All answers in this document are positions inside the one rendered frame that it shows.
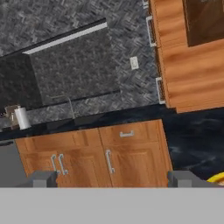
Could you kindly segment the dark window with white frame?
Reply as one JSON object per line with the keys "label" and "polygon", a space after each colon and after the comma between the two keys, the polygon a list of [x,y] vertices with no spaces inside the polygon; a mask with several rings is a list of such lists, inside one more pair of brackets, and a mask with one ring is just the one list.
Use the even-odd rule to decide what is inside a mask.
{"label": "dark window with white frame", "polygon": [[120,91],[107,21],[0,56],[0,111],[29,110]]}

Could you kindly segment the white paper towel roll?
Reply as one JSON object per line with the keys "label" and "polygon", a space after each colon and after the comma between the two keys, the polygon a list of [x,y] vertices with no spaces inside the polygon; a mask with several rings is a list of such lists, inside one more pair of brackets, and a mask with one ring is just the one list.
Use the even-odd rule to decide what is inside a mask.
{"label": "white paper towel roll", "polygon": [[26,130],[31,127],[31,124],[29,122],[27,112],[25,108],[18,107],[15,109],[16,118],[18,121],[19,128],[21,130]]}

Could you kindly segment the yellow cheese wedge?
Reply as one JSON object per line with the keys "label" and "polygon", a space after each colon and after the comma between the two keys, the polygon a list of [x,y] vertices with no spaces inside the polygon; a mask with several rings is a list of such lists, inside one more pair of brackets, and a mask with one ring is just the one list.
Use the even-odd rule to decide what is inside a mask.
{"label": "yellow cheese wedge", "polygon": [[224,186],[224,172],[217,173],[207,180],[207,182]]}

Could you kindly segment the dark brown glossy oven panel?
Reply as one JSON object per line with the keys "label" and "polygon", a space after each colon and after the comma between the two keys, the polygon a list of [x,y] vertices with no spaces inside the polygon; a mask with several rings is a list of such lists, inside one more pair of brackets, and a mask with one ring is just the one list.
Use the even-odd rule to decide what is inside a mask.
{"label": "dark brown glossy oven panel", "polygon": [[187,44],[224,39],[224,0],[182,0]]}

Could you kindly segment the thin grey tap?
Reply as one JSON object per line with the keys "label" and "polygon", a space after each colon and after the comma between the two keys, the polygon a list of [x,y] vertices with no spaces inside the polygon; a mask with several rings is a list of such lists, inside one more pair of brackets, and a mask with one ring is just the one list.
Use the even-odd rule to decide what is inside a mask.
{"label": "thin grey tap", "polygon": [[61,95],[56,95],[56,96],[50,96],[50,98],[52,98],[52,99],[58,99],[58,98],[65,98],[65,99],[67,99],[68,104],[69,104],[69,108],[70,108],[70,111],[71,111],[72,118],[73,118],[73,120],[76,118],[75,112],[74,112],[74,107],[73,107],[72,101],[71,101],[69,96],[67,96],[66,94],[61,94]]}

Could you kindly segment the wooden base cupboard run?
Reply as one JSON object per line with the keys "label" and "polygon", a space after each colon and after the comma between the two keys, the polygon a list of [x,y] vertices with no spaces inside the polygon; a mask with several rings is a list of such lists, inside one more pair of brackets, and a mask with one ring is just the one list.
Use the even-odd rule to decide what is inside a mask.
{"label": "wooden base cupboard run", "polygon": [[160,119],[18,138],[24,171],[59,187],[166,187],[172,162]]}

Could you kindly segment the tall wooden cupboard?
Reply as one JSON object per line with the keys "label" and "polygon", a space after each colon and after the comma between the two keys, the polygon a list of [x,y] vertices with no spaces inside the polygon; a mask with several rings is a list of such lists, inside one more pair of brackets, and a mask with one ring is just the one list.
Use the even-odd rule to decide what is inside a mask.
{"label": "tall wooden cupboard", "polygon": [[224,107],[224,38],[187,44],[182,0],[143,0],[165,104],[179,113]]}

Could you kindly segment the brown box-shaped appliance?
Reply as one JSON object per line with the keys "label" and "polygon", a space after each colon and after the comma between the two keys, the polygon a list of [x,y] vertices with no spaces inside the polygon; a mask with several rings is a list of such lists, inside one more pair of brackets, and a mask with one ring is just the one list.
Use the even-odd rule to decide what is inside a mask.
{"label": "brown box-shaped appliance", "polygon": [[18,119],[15,114],[15,110],[18,108],[18,105],[12,105],[12,106],[6,106],[5,112],[6,112],[6,117],[10,119],[10,128],[12,130],[18,129]]}

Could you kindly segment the grey dishwasher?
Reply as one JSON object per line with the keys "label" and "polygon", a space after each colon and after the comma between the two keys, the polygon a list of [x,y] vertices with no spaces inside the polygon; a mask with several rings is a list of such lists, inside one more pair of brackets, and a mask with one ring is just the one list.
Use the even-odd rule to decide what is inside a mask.
{"label": "grey dishwasher", "polygon": [[0,141],[0,187],[27,187],[28,185],[29,180],[15,141]]}

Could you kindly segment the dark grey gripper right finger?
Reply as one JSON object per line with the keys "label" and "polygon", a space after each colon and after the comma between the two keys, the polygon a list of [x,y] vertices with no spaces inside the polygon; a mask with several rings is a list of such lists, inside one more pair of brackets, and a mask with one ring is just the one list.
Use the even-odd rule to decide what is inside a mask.
{"label": "dark grey gripper right finger", "polygon": [[168,171],[169,187],[211,187],[212,184],[200,179],[190,171]]}

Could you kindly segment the white wall socket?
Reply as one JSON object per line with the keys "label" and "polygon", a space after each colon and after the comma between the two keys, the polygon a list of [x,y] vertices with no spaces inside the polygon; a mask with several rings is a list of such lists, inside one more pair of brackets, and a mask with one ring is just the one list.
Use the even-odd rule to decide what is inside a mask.
{"label": "white wall socket", "polygon": [[137,56],[131,57],[129,60],[132,70],[136,70],[139,68]]}

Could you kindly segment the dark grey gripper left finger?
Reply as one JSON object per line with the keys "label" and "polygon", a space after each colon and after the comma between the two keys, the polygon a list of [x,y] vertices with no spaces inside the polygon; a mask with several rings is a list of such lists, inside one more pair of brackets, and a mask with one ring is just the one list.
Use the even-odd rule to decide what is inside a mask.
{"label": "dark grey gripper left finger", "polygon": [[58,174],[56,171],[35,171],[22,184],[17,185],[17,187],[57,187],[57,177]]}

